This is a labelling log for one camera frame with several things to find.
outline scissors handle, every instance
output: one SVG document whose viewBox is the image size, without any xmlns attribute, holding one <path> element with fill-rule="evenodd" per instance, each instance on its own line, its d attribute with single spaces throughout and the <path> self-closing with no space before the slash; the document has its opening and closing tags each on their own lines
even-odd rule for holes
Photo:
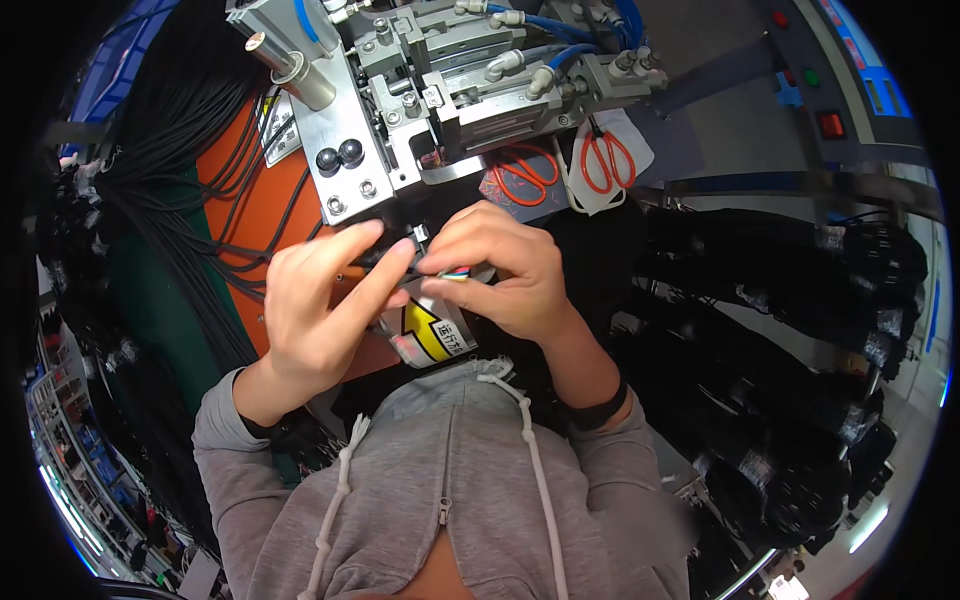
<svg viewBox="0 0 960 600">
<path fill-rule="evenodd" d="M 519 154 L 514 152 L 514 149 L 517 148 L 545 156 L 547 161 L 550 163 L 550 166 L 553 168 L 553 175 L 550 177 L 550 179 L 538 173 L 536 169 L 530 166 L 530 163 L 521 158 Z M 557 182 L 557 179 L 560 178 L 560 167 L 557 166 L 557 160 L 548 154 L 544 149 L 530 144 L 511 144 L 503 149 L 503 153 L 511 155 L 511 158 L 520 166 L 520 169 L 517 169 L 514 165 L 504 160 L 499 161 L 493 166 L 493 178 L 495 179 L 496 184 L 500 186 L 500 191 L 503 192 L 503 195 L 513 202 L 520 204 L 521 206 L 536 206 L 537 204 L 540 204 L 546 200 L 547 186 L 553 185 Z M 508 188 L 504 183 L 503 171 L 512 173 L 520 180 L 526 181 L 530 185 L 533 185 L 539 190 L 540 194 L 534 200 L 520 198 L 511 192 L 510 188 Z"/>
<path fill-rule="evenodd" d="M 580 169 L 584 173 L 584 180 L 587 182 L 587 185 L 594 192 L 598 194 L 608 194 L 613 190 L 613 182 L 616 181 L 623 189 L 627 189 L 634 184 L 636 179 L 636 165 L 634 164 L 634 158 L 630 156 L 630 151 L 627 150 L 627 147 L 624 146 L 620 140 L 616 138 L 610 132 L 603 132 L 600 136 L 600 139 L 603 139 L 607 146 L 607 156 L 604 157 L 603 153 L 600 151 L 600 147 L 597 144 L 597 137 L 594 135 L 593 131 L 587 132 L 587 137 L 584 138 L 584 146 L 580 150 Z M 624 157 L 627 158 L 627 164 L 630 165 L 630 172 L 626 179 L 620 176 L 620 169 L 616 164 L 616 156 L 614 154 L 614 147 L 623 153 Z M 596 181 L 590 176 L 589 169 L 587 168 L 587 159 L 589 157 L 590 150 L 596 154 L 597 161 L 600 163 L 600 168 L 603 169 L 604 183 L 603 185 L 598 185 Z"/>
</svg>

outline black knob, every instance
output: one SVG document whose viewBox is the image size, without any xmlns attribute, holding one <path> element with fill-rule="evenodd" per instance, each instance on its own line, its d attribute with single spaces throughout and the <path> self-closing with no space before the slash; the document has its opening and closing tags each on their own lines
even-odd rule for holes
<svg viewBox="0 0 960 600">
<path fill-rule="evenodd" d="M 332 148 L 324 148 L 317 152 L 317 168 L 320 169 L 320 174 L 329 177 L 337 172 L 337 169 L 340 168 L 340 157 L 337 156 L 337 151 Z"/>
<path fill-rule="evenodd" d="M 361 144 L 358 139 L 349 139 L 343 144 L 340 144 L 340 152 L 338 155 L 344 163 L 344 166 L 352 169 L 363 160 L 363 144 Z"/>
</svg>

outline orange panel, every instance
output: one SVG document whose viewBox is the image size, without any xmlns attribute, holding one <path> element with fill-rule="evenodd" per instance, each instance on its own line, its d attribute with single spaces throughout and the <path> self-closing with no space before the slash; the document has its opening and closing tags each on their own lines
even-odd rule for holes
<svg viewBox="0 0 960 600">
<path fill-rule="evenodd" d="M 197 159 L 197 174 L 200 181 L 212 180 L 227 162 L 240 139 L 251 107 L 252 101 L 244 106 L 220 139 Z M 259 152 L 259 150 L 260 144 L 257 143 L 253 151 Z M 243 248 L 265 249 L 274 236 L 283 211 L 306 167 L 307 162 L 303 150 L 296 150 L 270 169 L 266 168 L 261 160 L 257 165 L 257 171 L 253 175 L 251 185 L 249 185 L 249 191 L 240 200 L 226 241 Z M 214 239 L 217 239 L 224 229 L 233 200 L 233 197 L 214 198 L 206 203 L 204 208 L 206 221 L 210 227 L 210 235 Z M 317 188 L 312 180 L 308 180 L 294 205 L 293 212 L 291 212 L 287 226 L 280 236 L 276 250 L 306 240 L 311 229 L 320 219 L 320 199 L 317 196 Z M 321 235 L 325 234 L 329 234 L 326 227 L 321 230 Z M 229 252 L 224 252 L 221 257 L 232 265 L 243 265 L 250 262 L 248 257 Z M 359 269 L 351 269 L 346 275 L 357 276 L 358 272 L 362 275 Z M 266 274 L 266 266 L 261 265 L 252 271 L 238 275 L 250 280 L 259 280 L 264 279 Z M 334 291 L 335 301 L 339 301 L 345 296 L 357 280 L 356 278 L 347 278 L 343 283 L 337 284 L 338 289 Z M 253 342 L 253 347 L 256 348 L 257 354 L 263 356 L 270 347 L 266 326 L 261 322 L 263 305 L 245 296 L 232 285 L 228 284 L 227 288 L 230 290 L 240 320 L 243 322 L 251 342 Z M 361 341 L 360 348 L 357 350 L 353 363 L 344 379 L 352 379 L 368 372 L 385 369 L 397 364 L 399 360 L 387 340 L 368 333 Z"/>
</svg>

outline red switch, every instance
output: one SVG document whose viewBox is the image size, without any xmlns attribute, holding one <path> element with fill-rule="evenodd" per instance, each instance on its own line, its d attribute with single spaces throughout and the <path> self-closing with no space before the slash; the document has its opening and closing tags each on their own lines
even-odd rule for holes
<svg viewBox="0 0 960 600">
<path fill-rule="evenodd" d="M 843 121 L 838 112 L 818 112 L 817 122 L 820 123 L 820 134 L 825 140 L 845 139 L 847 134 L 843 130 Z"/>
</svg>

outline red scissors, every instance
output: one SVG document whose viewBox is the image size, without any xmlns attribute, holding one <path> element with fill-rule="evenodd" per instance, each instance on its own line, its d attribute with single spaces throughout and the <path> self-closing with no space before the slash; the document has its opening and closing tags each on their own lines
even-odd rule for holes
<svg viewBox="0 0 960 600">
<path fill-rule="evenodd" d="M 584 146 L 580 149 L 580 170 L 584 172 L 584 179 L 587 181 L 587 185 L 589 185 L 590 189 L 598 194 L 609 193 L 613 189 L 614 181 L 616 181 L 616 184 L 623 189 L 629 188 L 634 184 L 634 180 L 636 179 L 636 166 L 634 165 L 634 158 L 630 156 L 630 151 L 627 150 L 627 147 L 624 146 L 615 135 L 610 132 L 602 131 L 592 116 L 590 116 L 589 121 L 590 131 L 587 132 L 587 137 L 584 139 Z M 600 152 L 600 147 L 597 145 L 598 139 L 602 139 L 607 142 L 606 158 L 604 158 L 603 153 Z M 620 177 L 620 170 L 616 166 L 616 157 L 613 153 L 614 148 L 623 153 L 624 157 L 627 158 L 627 164 L 630 165 L 630 174 L 626 179 Z M 603 169 L 603 186 L 597 185 L 596 182 L 594 182 L 590 177 L 590 172 L 587 170 L 587 157 L 588 152 L 591 149 L 596 153 L 597 160 L 600 162 L 600 168 Z"/>
<path fill-rule="evenodd" d="M 553 177 L 547 179 L 538 173 L 536 169 L 531 167 L 526 160 L 520 157 L 520 155 L 516 152 L 517 149 L 527 150 L 541 156 L 546 156 L 546 159 L 550 162 L 550 166 L 553 167 Z M 501 148 L 500 153 L 505 155 L 504 157 L 508 158 L 509 160 L 500 159 L 493 165 L 493 179 L 496 181 L 496 184 L 500 186 L 500 191 L 503 192 L 503 195 L 521 206 L 536 206 L 537 204 L 540 204 L 546 200 L 547 186 L 556 183 L 557 178 L 560 176 L 560 168 L 557 166 L 557 159 L 554 158 L 550 153 L 546 152 L 543 148 L 533 146 L 531 144 L 510 144 Z M 511 164 L 511 162 L 518 164 L 520 169 L 517 169 Z M 526 181 L 530 185 L 533 185 L 540 191 L 540 195 L 535 200 L 519 198 L 516 194 L 511 192 L 510 188 L 508 188 L 506 183 L 504 183 L 504 171 L 513 173 L 519 179 Z"/>
</svg>

